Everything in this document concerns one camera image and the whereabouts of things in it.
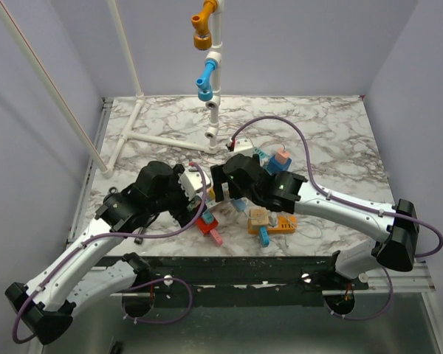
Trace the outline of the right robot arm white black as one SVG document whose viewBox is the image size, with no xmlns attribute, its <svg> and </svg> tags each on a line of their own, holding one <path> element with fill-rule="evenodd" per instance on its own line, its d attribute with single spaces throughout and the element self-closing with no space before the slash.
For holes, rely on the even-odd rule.
<svg viewBox="0 0 443 354">
<path fill-rule="evenodd" d="M 322 218 L 354 229 L 368 239 L 350 249 L 336 251 L 325 270 L 326 283 L 343 288 L 361 273 L 383 267 L 413 269 L 419 226 L 413 203 L 377 203 L 315 187 L 313 181 L 289 171 L 269 173 L 257 158 L 237 154 L 212 166 L 213 190 L 223 201 L 222 185 L 231 198 L 247 198 L 271 212 Z"/>
</svg>

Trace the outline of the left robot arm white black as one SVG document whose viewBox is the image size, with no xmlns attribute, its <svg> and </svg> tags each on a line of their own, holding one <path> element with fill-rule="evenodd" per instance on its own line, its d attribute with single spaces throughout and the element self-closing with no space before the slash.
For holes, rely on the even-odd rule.
<svg viewBox="0 0 443 354">
<path fill-rule="evenodd" d="M 91 269 L 127 238 L 164 239 L 180 235 L 205 210 L 210 178 L 195 162 L 189 168 L 158 161 L 140 170 L 123 190 L 109 191 L 82 234 L 51 265 L 26 283 L 14 282 L 5 296 L 16 311 L 12 339 L 43 345 L 60 338 L 84 309 L 118 291 L 153 290 L 163 282 L 135 253 L 123 255 L 97 275 Z"/>
</svg>

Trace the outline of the teal cube plug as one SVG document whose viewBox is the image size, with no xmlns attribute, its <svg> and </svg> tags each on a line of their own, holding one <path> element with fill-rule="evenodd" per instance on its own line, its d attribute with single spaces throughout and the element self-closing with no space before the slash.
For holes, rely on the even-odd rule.
<svg viewBox="0 0 443 354">
<path fill-rule="evenodd" d="M 215 220 L 215 218 L 213 217 L 213 214 L 211 213 L 211 211 L 209 209 L 205 210 L 202 213 L 201 218 L 206 224 L 211 224 Z"/>
</svg>

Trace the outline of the dark blue cube socket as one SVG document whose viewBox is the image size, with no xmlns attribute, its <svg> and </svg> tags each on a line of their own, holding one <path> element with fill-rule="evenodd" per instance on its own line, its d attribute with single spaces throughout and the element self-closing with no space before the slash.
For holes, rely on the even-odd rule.
<svg viewBox="0 0 443 354">
<path fill-rule="evenodd" d="M 275 174 L 281 171 L 287 171 L 292 163 L 292 159 L 288 158 L 284 163 L 279 162 L 275 156 L 272 156 L 267 164 L 266 170 L 268 173 Z"/>
</svg>

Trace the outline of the red cube socket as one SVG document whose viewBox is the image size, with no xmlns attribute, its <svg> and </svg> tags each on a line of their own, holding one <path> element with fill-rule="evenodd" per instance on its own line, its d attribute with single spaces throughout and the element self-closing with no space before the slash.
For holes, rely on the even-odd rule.
<svg viewBox="0 0 443 354">
<path fill-rule="evenodd" d="M 198 218 L 195 225 L 203 235 L 208 235 L 212 229 L 215 229 L 219 225 L 219 223 L 216 219 L 211 223 L 206 223 L 203 218 Z"/>
</svg>

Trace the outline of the wooden cube socket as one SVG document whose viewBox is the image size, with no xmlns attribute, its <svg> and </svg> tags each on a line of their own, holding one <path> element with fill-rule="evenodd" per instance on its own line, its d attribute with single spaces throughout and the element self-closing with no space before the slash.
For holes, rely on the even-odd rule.
<svg viewBox="0 0 443 354">
<path fill-rule="evenodd" d="M 252 208 L 248 215 L 252 227 L 269 225 L 269 213 L 265 208 Z"/>
</svg>

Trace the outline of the pink plug adapter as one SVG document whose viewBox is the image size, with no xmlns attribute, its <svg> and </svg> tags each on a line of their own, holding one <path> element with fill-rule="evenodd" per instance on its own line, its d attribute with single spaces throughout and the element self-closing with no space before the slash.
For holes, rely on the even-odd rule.
<svg viewBox="0 0 443 354">
<path fill-rule="evenodd" d="M 211 239 L 213 240 L 213 242 L 217 245 L 217 246 L 221 246 L 223 244 L 223 240 L 222 237 L 220 236 L 220 234 L 217 232 L 216 229 L 211 229 L 209 231 L 209 235 L 211 237 Z"/>
</svg>

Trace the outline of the salmon plug on blue cube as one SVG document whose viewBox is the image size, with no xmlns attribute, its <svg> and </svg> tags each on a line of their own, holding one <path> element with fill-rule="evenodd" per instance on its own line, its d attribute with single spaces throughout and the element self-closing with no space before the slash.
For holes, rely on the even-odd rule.
<svg viewBox="0 0 443 354">
<path fill-rule="evenodd" d="M 285 148 L 279 148 L 275 154 L 275 160 L 279 164 L 286 164 L 289 161 L 290 153 Z"/>
</svg>

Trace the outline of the light blue plug adapter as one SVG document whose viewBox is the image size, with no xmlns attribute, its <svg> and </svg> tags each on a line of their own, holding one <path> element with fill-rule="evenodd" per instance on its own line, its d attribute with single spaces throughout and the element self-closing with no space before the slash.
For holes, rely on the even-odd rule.
<svg viewBox="0 0 443 354">
<path fill-rule="evenodd" d="M 268 247 L 270 240 L 269 240 L 269 233 L 267 231 L 267 228 L 265 226 L 261 226 L 258 231 L 259 236 L 259 243 L 260 245 L 265 248 Z"/>
</svg>

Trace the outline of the teal USB power strip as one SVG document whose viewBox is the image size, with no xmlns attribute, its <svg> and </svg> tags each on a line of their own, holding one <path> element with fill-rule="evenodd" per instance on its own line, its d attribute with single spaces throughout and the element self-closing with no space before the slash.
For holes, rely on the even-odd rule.
<svg viewBox="0 0 443 354">
<path fill-rule="evenodd" d="M 269 155 L 266 154 L 262 149 L 259 149 L 257 147 L 254 148 L 253 154 L 258 155 L 261 162 L 263 162 L 264 160 L 269 160 Z"/>
</svg>

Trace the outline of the blue valve fitting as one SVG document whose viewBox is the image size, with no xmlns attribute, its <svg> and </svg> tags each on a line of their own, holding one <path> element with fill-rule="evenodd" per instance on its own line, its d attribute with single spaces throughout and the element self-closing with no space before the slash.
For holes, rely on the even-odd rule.
<svg viewBox="0 0 443 354">
<path fill-rule="evenodd" d="M 208 102 L 213 98 L 213 89 L 210 84 L 210 78 L 212 73 L 217 69 L 217 62 L 213 59 L 209 59 L 205 63 L 204 71 L 201 76 L 196 80 L 196 86 L 198 88 L 198 98 L 202 102 Z"/>
</svg>

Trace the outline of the orange power strip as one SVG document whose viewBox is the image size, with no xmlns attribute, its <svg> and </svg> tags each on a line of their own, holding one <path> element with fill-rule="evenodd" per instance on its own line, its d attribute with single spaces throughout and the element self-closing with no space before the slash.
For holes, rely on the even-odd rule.
<svg viewBox="0 0 443 354">
<path fill-rule="evenodd" d="M 264 227 L 268 234 L 293 234 L 296 232 L 298 225 L 297 218 L 295 216 L 279 216 L 277 224 L 275 226 L 267 225 L 253 225 L 249 220 L 247 224 L 247 231 L 251 235 L 257 235 L 261 227 Z"/>
</svg>

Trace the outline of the orange valve fitting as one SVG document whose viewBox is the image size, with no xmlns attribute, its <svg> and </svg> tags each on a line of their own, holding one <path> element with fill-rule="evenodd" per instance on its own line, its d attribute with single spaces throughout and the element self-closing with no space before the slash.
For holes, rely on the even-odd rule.
<svg viewBox="0 0 443 354">
<path fill-rule="evenodd" d="M 198 50 L 209 50 L 212 46 L 209 20 L 210 16 L 217 10 L 217 8 L 217 1 L 205 0 L 202 10 L 191 18 L 191 24 L 194 28 L 193 44 Z"/>
</svg>

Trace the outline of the black mounting rail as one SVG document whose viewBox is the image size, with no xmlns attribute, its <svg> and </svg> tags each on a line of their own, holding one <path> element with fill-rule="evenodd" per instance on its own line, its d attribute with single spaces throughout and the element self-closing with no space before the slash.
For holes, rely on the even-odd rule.
<svg viewBox="0 0 443 354">
<path fill-rule="evenodd" d="M 331 257 L 143 257 L 106 256 L 99 266 L 129 262 L 137 272 L 137 291 L 124 291 L 131 309 L 240 308 L 301 305 L 320 307 L 323 292 L 344 294 L 368 285 L 333 271 Z"/>
</svg>

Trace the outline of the white PVC pipe frame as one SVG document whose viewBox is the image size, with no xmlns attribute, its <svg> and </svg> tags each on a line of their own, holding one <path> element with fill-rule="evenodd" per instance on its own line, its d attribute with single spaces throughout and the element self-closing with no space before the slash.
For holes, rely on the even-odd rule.
<svg viewBox="0 0 443 354">
<path fill-rule="evenodd" d="M 5 28 L 10 33 L 12 39 L 17 44 L 18 48 L 21 50 L 22 55 L 27 59 L 28 63 L 32 67 L 33 71 L 37 75 L 38 79 L 41 81 L 42 85 L 46 89 L 48 95 L 54 101 L 54 103 L 59 108 L 63 117 L 68 122 L 70 128 L 73 130 L 77 138 L 85 147 L 89 157 L 97 166 L 98 170 L 101 172 L 103 177 L 110 178 L 114 172 L 114 166 L 123 151 L 123 148 L 127 141 L 133 139 L 141 142 L 150 142 L 154 144 L 184 148 L 188 150 L 196 150 L 204 153 L 214 154 L 217 151 L 217 136 L 219 132 L 219 106 L 221 101 L 221 64 L 222 64 L 222 19 L 224 12 L 224 2 L 217 1 L 218 8 L 210 16 L 209 27 L 212 39 L 212 46 L 207 52 L 205 63 L 209 59 L 215 60 L 218 66 L 217 69 L 212 73 L 210 78 L 210 84 L 213 89 L 213 98 L 208 102 L 203 102 L 208 110 L 210 110 L 210 122 L 209 128 L 205 132 L 205 137 L 208 139 L 206 145 L 183 142 L 176 139 L 162 138 L 158 136 L 151 136 L 143 133 L 136 133 L 133 131 L 134 123 L 136 122 L 143 106 L 145 105 L 145 95 L 143 93 L 140 78 L 137 74 L 135 60 L 131 53 L 131 48 L 127 39 L 125 27 L 123 25 L 120 11 L 116 1 L 108 1 L 108 8 L 111 13 L 111 18 L 114 27 L 117 32 L 117 38 L 121 49 L 123 50 L 123 55 L 126 60 L 126 65 L 129 70 L 129 74 L 135 90 L 135 104 L 130 117 L 126 120 L 126 124 L 121 130 L 117 143 L 114 150 L 109 158 L 108 162 L 104 162 L 100 154 L 97 152 L 97 148 L 91 143 L 89 136 L 86 134 L 78 119 L 72 112 L 69 104 L 64 99 L 62 93 L 60 93 L 55 82 L 51 78 L 50 74 L 46 70 L 44 64 L 41 62 L 39 56 L 36 54 L 30 42 L 27 40 L 25 34 L 21 31 L 16 20 L 13 18 L 11 12 L 7 9 L 7 6 L 3 1 L 0 1 L 0 20 L 5 26 Z"/>
</svg>

